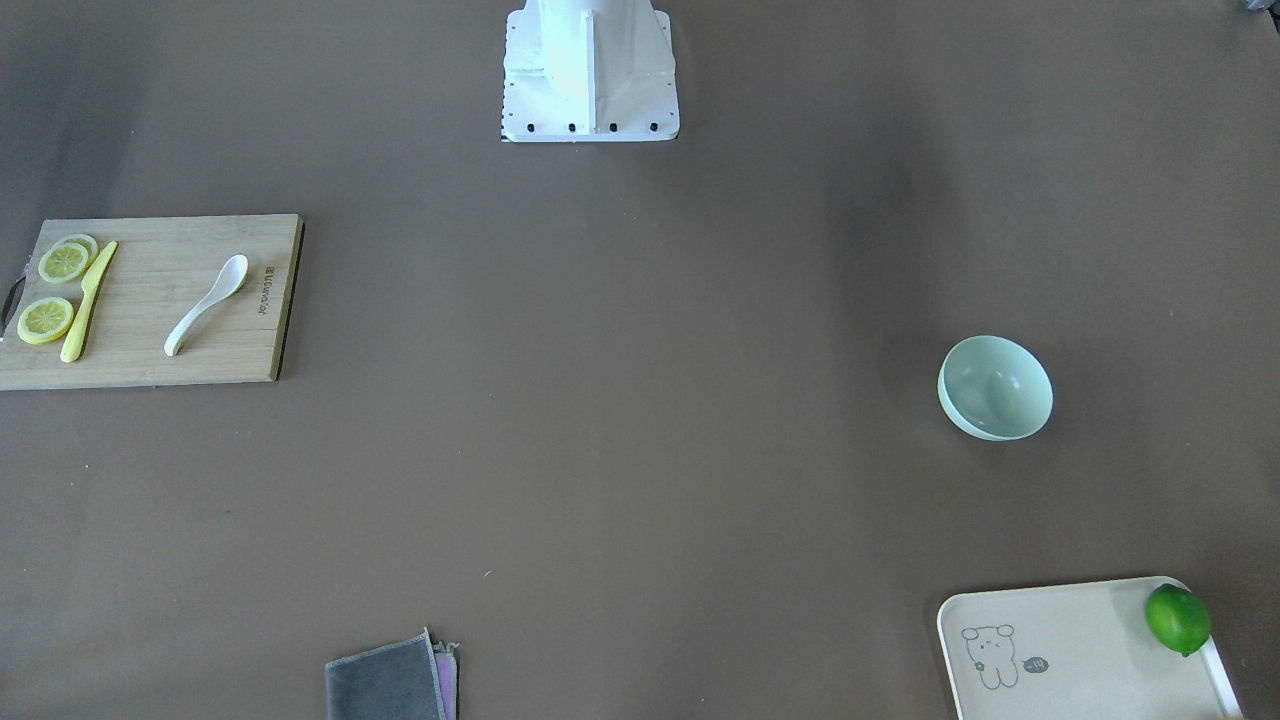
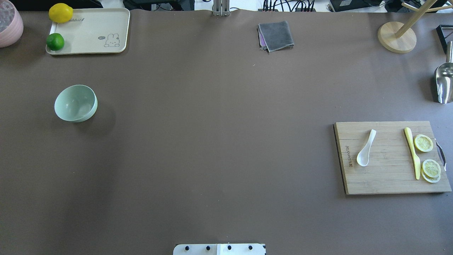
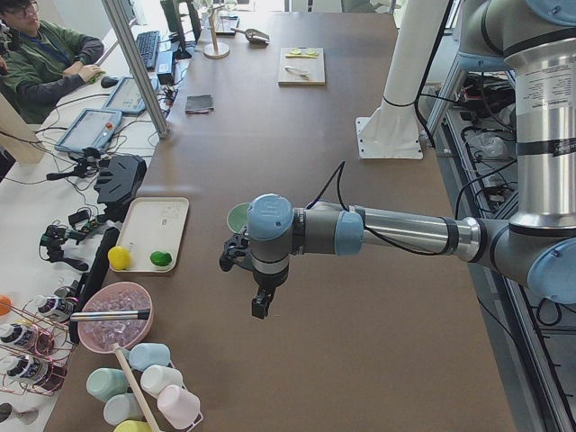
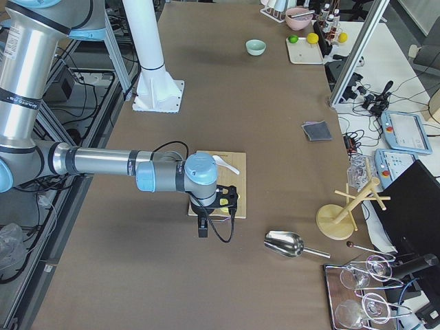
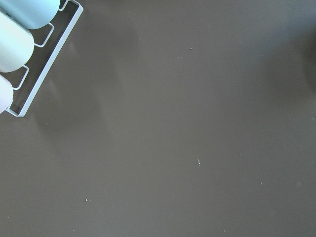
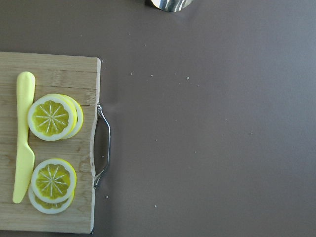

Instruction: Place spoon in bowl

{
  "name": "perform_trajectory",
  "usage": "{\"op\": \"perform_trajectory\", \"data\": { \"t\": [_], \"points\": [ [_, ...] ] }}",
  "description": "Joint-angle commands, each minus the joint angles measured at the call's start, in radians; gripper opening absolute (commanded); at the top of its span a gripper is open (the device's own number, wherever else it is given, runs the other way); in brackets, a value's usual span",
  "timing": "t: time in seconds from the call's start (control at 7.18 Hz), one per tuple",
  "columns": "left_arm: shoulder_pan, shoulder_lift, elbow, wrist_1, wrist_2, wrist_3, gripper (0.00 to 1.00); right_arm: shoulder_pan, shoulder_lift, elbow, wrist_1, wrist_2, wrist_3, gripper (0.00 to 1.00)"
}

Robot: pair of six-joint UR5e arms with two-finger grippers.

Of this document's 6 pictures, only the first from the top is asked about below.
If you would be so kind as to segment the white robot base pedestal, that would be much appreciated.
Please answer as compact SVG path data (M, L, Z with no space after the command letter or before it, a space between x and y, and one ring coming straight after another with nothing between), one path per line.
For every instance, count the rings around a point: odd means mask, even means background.
M503 70L504 142L678 137L671 18L649 1L527 1L506 18Z

